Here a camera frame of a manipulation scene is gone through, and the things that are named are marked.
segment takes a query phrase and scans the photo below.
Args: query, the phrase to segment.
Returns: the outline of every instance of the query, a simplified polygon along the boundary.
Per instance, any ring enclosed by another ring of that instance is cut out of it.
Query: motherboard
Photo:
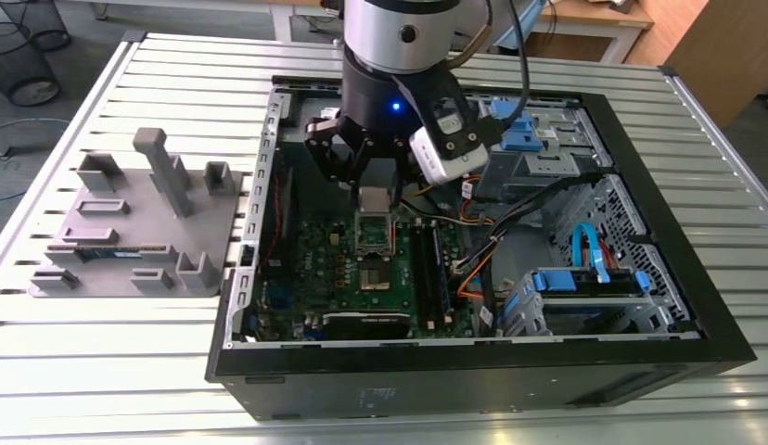
[[[300,221],[281,259],[291,273],[264,282],[267,311],[247,319],[261,339],[472,337],[471,304],[455,298],[449,283],[460,230],[407,217],[377,225],[352,218]],[[389,242],[391,255],[356,254],[360,244]]]

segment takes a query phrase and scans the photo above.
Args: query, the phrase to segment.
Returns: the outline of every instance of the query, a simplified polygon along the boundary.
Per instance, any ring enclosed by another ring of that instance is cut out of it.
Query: wire basket
[[[30,30],[9,22],[0,22],[0,93],[18,107],[44,104],[60,93],[53,71],[30,43]]]
[[[30,29],[38,50],[53,51],[70,43],[53,0],[0,0],[0,7],[13,23]]]

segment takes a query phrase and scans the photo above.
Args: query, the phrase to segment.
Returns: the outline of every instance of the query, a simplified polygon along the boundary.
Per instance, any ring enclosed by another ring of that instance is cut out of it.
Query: aluminum slotted table
[[[756,362],[615,408],[256,424],[203,380],[216,299],[25,293],[74,200],[80,182],[68,169],[84,153],[137,167],[136,129],[161,127],[185,168],[224,160],[251,173],[271,76],[339,77],[340,54],[325,45],[149,34],[118,45],[0,235],[0,439],[768,443],[768,193],[675,77],[556,60],[532,59],[530,69],[536,89],[608,97]],[[455,74],[468,85],[519,86],[512,58],[475,57]],[[240,197],[239,211],[245,206]],[[228,258],[236,251],[229,243]]]

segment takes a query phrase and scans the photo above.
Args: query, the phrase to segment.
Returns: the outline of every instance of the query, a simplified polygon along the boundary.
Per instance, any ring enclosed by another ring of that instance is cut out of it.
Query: floor
[[[86,4],[58,1],[57,5],[73,36],[73,42],[65,50],[46,55],[60,79],[62,94],[50,104],[36,108],[16,108],[0,96],[0,124],[32,117],[69,120],[126,29],[219,37],[273,38],[271,20],[264,14],[112,5],[110,18],[96,21]],[[337,31],[336,24],[317,25],[325,31],[309,32],[311,25],[303,19],[293,19],[295,39],[328,43]],[[10,146],[13,154],[10,160],[0,162],[0,197],[25,190],[62,129],[64,124],[57,122],[28,122],[0,130],[0,150],[4,152]],[[750,105],[724,134],[768,187],[768,110],[759,102]],[[17,201],[17,198],[0,201],[0,231]]]

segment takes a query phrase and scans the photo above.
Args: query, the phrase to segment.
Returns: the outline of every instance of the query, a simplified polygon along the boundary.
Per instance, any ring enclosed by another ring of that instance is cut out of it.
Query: gray 3d printed holder
[[[60,234],[53,263],[30,278],[34,297],[211,297],[221,278],[240,173],[225,162],[187,171],[163,147],[160,129],[140,129],[136,151],[151,169],[121,170],[88,154],[84,183]]]

